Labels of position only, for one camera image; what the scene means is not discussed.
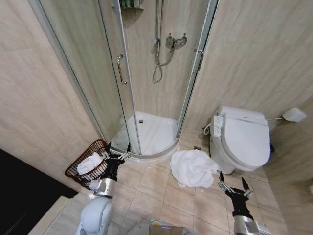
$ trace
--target bathroom wall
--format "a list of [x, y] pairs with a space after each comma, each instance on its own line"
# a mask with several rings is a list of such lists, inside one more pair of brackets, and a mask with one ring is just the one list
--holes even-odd
[[313, 94], [313, 1], [221, 0], [184, 127], [219, 105], [277, 118]]
[[188, 41], [175, 50], [170, 64], [162, 67], [163, 79], [159, 83], [153, 82], [156, 62], [152, 40], [156, 37], [156, 0], [144, 0], [144, 10], [122, 11], [137, 111], [179, 118], [207, 4], [208, 0], [164, 1], [161, 62], [168, 58], [169, 49], [165, 46], [165, 39], [169, 33], [176, 38], [186, 33]]
[[299, 123], [282, 122], [271, 139], [275, 151], [264, 170], [289, 233], [313, 234], [313, 97], [300, 106], [308, 116]]
[[78, 190], [64, 171], [98, 135], [29, 3], [0, 15], [0, 148]]

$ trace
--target shower shelf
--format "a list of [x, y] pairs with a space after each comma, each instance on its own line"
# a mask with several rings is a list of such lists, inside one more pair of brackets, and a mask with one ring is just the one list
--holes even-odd
[[[119, 5], [121, 7], [121, 10], [128, 10], [128, 9], [143, 10], [142, 1], [143, 0], [119, 0]], [[111, 7], [114, 7], [113, 0], [111, 0]]]

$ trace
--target red wicker basket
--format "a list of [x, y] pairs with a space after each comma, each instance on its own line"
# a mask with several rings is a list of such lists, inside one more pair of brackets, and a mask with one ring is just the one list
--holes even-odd
[[100, 156], [102, 156], [106, 146], [107, 143], [102, 139], [98, 139], [93, 142], [90, 147], [66, 169], [65, 175], [89, 189], [88, 187], [91, 180], [100, 178], [100, 176], [105, 172], [107, 168], [105, 160], [103, 160], [95, 169], [83, 175], [78, 174], [77, 166], [84, 159], [91, 156], [94, 152], [97, 152]]

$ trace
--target toilet lid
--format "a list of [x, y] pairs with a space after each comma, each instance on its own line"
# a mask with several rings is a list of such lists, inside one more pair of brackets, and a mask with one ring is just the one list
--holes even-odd
[[228, 154], [243, 165], [260, 167], [269, 159], [268, 126], [226, 118], [221, 137]]

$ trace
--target white towel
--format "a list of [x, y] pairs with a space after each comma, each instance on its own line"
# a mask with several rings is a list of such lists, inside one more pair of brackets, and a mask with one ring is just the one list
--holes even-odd
[[178, 151], [172, 156], [171, 169], [180, 187], [205, 187], [212, 185], [212, 173], [219, 166], [203, 151]]
[[102, 162], [102, 160], [103, 158], [101, 158], [97, 152], [94, 152], [92, 156], [87, 157], [81, 163], [79, 163], [77, 166], [78, 174], [83, 175], [95, 169]]

